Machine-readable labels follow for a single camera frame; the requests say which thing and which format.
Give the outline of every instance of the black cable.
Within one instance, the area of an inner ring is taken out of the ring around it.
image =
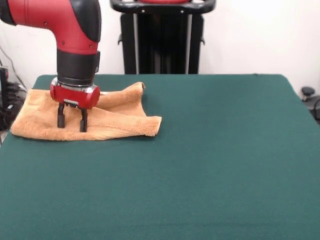
[[[14,75],[16,76],[16,78],[18,79],[18,81],[21,83],[21,85],[27,89],[26,85],[24,84],[24,82],[21,80],[21,78],[19,77],[19,75],[17,74],[16,72],[16,69],[15,69],[15,65],[14,65],[14,62],[12,61],[12,59],[7,55],[7,53],[4,51],[4,49],[0,46],[0,50],[1,52],[3,53],[3,55],[10,61],[11,63],[11,66],[12,66],[12,70],[13,70],[13,73]]]

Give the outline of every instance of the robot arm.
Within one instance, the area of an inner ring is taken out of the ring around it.
[[[51,97],[78,107],[84,113],[94,107],[100,90],[93,85],[99,69],[101,10],[99,0],[0,0],[0,19],[10,25],[24,25],[53,32],[57,45],[57,79],[51,83]],[[58,127],[64,116],[58,111]],[[85,132],[87,120],[80,130]]]

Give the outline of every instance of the table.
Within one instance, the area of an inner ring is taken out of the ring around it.
[[[46,89],[54,76],[41,76]],[[155,138],[0,149],[0,239],[315,240],[320,129],[281,75],[98,75],[142,81]]]

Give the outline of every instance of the orange towel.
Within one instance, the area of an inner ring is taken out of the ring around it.
[[[31,89],[11,126],[13,135],[50,141],[97,141],[157,135],[162,118],[146,116],[142,106],[145,85],[137,82],[122,91],[101,95],[88,110],[87,132],[80,132],[81,111],[64,108],[65,128],[57,127],[58,103],[48,90]]]

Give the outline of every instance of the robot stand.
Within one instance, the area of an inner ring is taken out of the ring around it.
[[[125,74],[197,74],[204,19],[216,0],[111,0],[122,12]]]

